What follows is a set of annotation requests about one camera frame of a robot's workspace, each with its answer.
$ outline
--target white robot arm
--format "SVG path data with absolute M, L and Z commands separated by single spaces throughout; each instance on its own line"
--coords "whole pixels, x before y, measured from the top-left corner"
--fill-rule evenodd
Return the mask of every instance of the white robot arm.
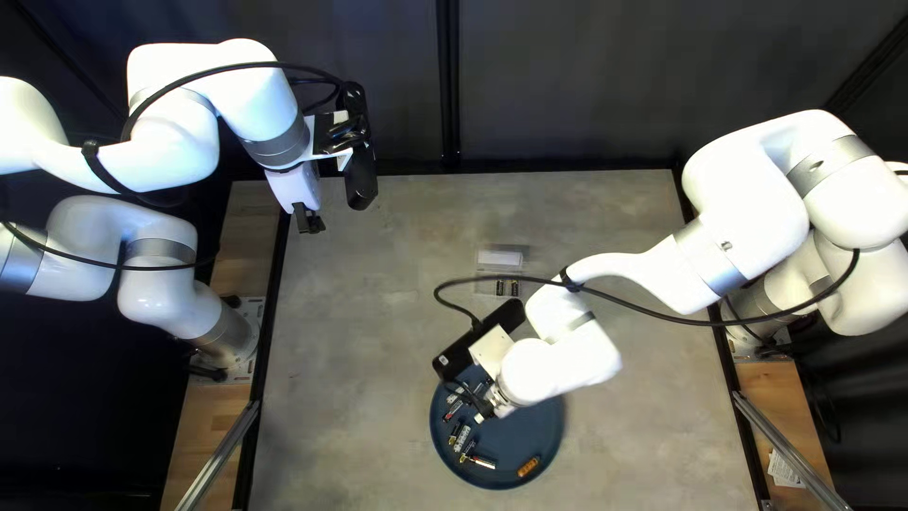
M 184 76 L 222 65 L 275 60 L 267 47 L 250 39 L 218 45 L 139 46 L 130 53 L 126 67 L 130 110 Z M 338 86 L 355 85 L 337 81 Z M 356 112 L 358 121 L 365 124 L 357 133 L 362 138 L 359 145 L 368 146 L 364 93 L 358 86 L 351 89 L 362 95 L 354 98 L 361 106 Z M 340 102 L 345 103 L 348 90 L 344 87 L 341 92 Z M 321 207 L 312 160 L 337 158 L 342 171 L 353 155 L 352 144 L 331 144 L 336 142 L 331 128 L 353 122 L 347 110 L 304 116 L 287 78 L 277 68 L 233 70 L 176 88 L 140 114 L 127 141 L 97 148 L 90 157 L 85 148 L 68 145 L 53 108 L 37 89 L 15 78 L 0 77 L 0 174 L 43 168 L 104 194 L 187 185 L 204 179 L 217 166 L 218 116 L 264 168 L 272 191 L 288 213 L 298 205 L 311 211 Z M 342 136 L 349 138 L 350 132 Z M 100 171 L 91 166 L 91 158 Z M 357 171 L 368 169 L 369 163 L 359 162 Z M 371 172 L 369 189 L 357 190 L 368 201 L 377 194 L 374 168 Z M 357 208 L 365 205 L 360 200 Z
M 177 266 L 195 262 L 196 232 L 188 222 L 97 195 L 61 201 L 46 231 L 13 225 L 49 248 L 114 264 L 125 244 L 125 266 Z M 23 243 L 0 225 L 0 291 L 59 300 L 104 295 L 114 269 L 50 254 Z M 187 341 L 214 367 L 241 362 L 255 349 L 249 324 L 205 284 L 194 269 L 123 271 L 117 305 L 124 316 L 158 326 Z
M 908 188 L 845 124 L 826 112 L 787 115 L 723 136 L 690 158 L 682 184 L 699 212 L 693 222 L 643 254 L 593 255 L 568 266 L 555 280 L 567 276 L 582 284 L 599 276 L 623 276 L 679 314 L 690 314 L 803 246 L 808 219 L 828 236 L 830 247 L 886 247 L 861 268 L 883 259 L 887 267 L 895 267 L 894 260 L 908 265 L 903 247 L 901 252 L 898 246 L 890 248 L 908 230 Z M 849 265 L 851 250 L 823 251 L 826 263 L 840 276 Z M 862 286 L 862 274 L 855 270 L 853 287 Z M 908 284 L 897 284 L 898 292 L 884 299 L 889 305 L 883 319 L 879 314 L 870 318 L 866 307 L 844 298 L 846 286 L 837 299 L 847 307 L 830 305 L 832 298 L 820 307 L 845 307 L 848 316 L 866 318 L 864 328 L 878 328 L 906 307 Z M 799 297 L 810 298 L 819 290 L 815 287 L 812 294 Z M 565 287 L 540 288 L 527 301 L 526 314 L 538 338 L 499 350 L 503 356 L 491 363 L 471 348 L 496 380 L 485 396 L 496 416 L 605 381 L 620 369 L 618 351 L 602 326 Z

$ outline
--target dark wall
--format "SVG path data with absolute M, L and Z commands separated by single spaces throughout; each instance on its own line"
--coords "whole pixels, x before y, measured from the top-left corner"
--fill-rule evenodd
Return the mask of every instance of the dark wall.
M 267 45 L 279 60 L 315 65 L 363 83 L 381 157 L 439 156 L 439 74 L 431 2 L 123 0 L 103 9 L 95 5 L 72 0 L 27 3 L 35 19 L 119 103 L 125 103 L 126 59 L 136 46 L 250 37 Z M 301 104 L 327 92 L 300 90 Z
M 136 45 L 251 37 L 281 60 L 362 82 L 379 158 L 439 157 L 432 2 L 110 4 L 27 3 L 117 104 Z M 465 158 L 690 154 L 737 128 L 822 106 L 908 14 L 901 0 L 460 4 Z
M 462 2 L 464 157 L 690 155 L 819 107 L 908 4 Z
M 908 161 L 908 21 L 882 48 L 888 51 L 874 55 L 875 65 L 863 66 L 854 86 L 837 95 L 836 113 L 883 159 Z M 827 426 L 817 422 L 836 489 L 858 509 L 908 508 L 908 316 L 857 337 L 836 335 L 821 321 L 793 339 L 805 353 L 802 375 L 817 404 L 814 416 L 827 419 Z M 841 438 L 825 428 L 840 430 Z

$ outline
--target white paper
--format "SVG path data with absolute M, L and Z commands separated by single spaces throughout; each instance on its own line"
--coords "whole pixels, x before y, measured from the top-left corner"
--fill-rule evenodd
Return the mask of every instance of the white paper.
M 773 477 L 776 486 L 788 486 L 791 488 L 804 488 L 804 483 L 797 473 L 785 462 L 785 457 L 773 452 L 769 453 L 769 467 L 766 473 Z

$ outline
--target blue tray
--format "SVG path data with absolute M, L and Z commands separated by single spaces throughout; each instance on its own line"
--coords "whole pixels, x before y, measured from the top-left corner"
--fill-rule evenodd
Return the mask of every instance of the blue tray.
M 471 366 L 459 376 L 459 380 L 469 384 L 471 390 L 476 383 L 486 378 L 488 375 L 480 366 Z M 442 421 L 450 408 L 446 402 L 450 394 L 441 384 L 435 389 L 429 407 L 429 430 L 441 460 L 464 481 L 490 490 L 515 488 L 539 477 L 558 453 L 565 424 L 565 405 L 561 396 L 535 406 L 520 408 L 504 419 L 491 418 L 477 425 L 473 420 L 476 410 L 468 406 L 469 402 L 464 403 L 450 421 Z M 495 470 L 470 461 L 460 463 L 460 453 L 455 453 L 448 444 L 450 432 L 459 420 L 472 428 L 469 438 L 477 440 L 473 452 L 495 460 Z M 518 477 L 518 468 L 533 456 L 539 456 L 539 465 L 528 475 Z

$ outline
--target concrete table surface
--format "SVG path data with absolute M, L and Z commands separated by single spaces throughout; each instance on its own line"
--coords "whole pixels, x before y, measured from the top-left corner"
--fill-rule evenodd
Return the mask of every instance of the concrete table surface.
M 587 298 L 624 360 L 566 395 L 548 471 L 505 492 L 439 460 L 431 359 L 469 328 L 432 289 L 476 272 L 488 243 L 528 245 L 525 272 L 553 276 L 601 252 L 641 252 L 680 227 L 667 170 L 382 177 L 364 211 L 322 179 L 328 230 L 288 234 L 250 509 L 756 509 L 716 345 L 681 326 Z M 671 312 L 641 287 L 590 283 Z M 523 291 L 526 299 L 536 286 Z M 480 317 L 472 286 L 446 296 Z M 512 335 L 532 336 L 524 324 Z

